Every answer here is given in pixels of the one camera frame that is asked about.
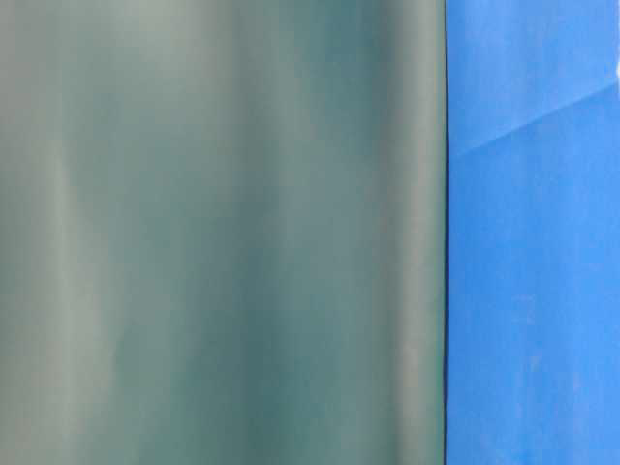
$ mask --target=green fabric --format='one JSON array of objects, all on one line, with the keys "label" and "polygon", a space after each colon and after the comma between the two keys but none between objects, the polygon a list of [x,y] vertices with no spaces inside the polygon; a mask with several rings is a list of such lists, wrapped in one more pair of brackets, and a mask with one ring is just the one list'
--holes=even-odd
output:
[{"label": "green fabric", "polygon": [[0,462],[441,462],[440,16],[0,0]]}]

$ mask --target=blue fabric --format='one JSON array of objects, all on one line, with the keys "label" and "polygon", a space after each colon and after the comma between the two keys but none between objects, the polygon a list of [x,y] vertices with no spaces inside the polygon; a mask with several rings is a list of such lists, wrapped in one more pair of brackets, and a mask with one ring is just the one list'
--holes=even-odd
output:
[{"label": "blue fabric", "polygon": [[449,465],[620,461],[617,4],[449,0]]}]

